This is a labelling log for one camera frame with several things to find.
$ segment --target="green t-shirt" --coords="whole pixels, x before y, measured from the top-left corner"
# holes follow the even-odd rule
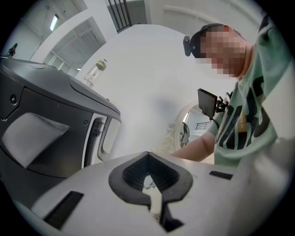
[[[214,117],[219,129],[214,122],[208,129],[216,136],[216,165],[237,166],[241,158],[277,138],[262,102],[286,71],[291,53],[279,31],[270,24],[260,29],[253,53],[252,64],[236,83],[225,112]]]

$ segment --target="man's arm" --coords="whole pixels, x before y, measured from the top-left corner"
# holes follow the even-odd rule
[[[206,132],[200,138],[179,149],[171,156],[187,160],[202,161],[214,152],[215,136]]]

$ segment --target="black slot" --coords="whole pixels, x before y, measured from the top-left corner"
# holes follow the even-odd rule
[[[84,194],[79,192],[69,192],[50,214],[45,217],[44,221],[60,230],[83,196]]]
[[[209,175],[213,175],[213,176],[223,178],[223,179],[228,179],[228,180],[231,180],[231,178],[233,177],[232,174],[223,173],[223,172],[219,172],[219,171],[211,171],[209,173]]]

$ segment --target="ceiling light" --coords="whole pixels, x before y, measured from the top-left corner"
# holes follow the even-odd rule
[[[59,19],[59,16],[58,16],[57,14],[55,14],[55,15],[53,16],[53,19],[52,19],[52,22],[51,22],[51,25],[50,25],[50,29],[51,29],[51,31],[54,30],[54,27],[55,27],[55,25],[56,25],[58,19]]]
[[[183,122],[186,123],[188,121],[188,118],[189,118],[189,112],[185,114],[183,118]]]

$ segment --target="black cap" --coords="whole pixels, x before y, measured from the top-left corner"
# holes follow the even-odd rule
[[[223,24],[207,24],[204,25],[200,31],[196,32],[189,42],[189,48],[195,58],[201,58],[201,35],[214,26],[223,26]]]

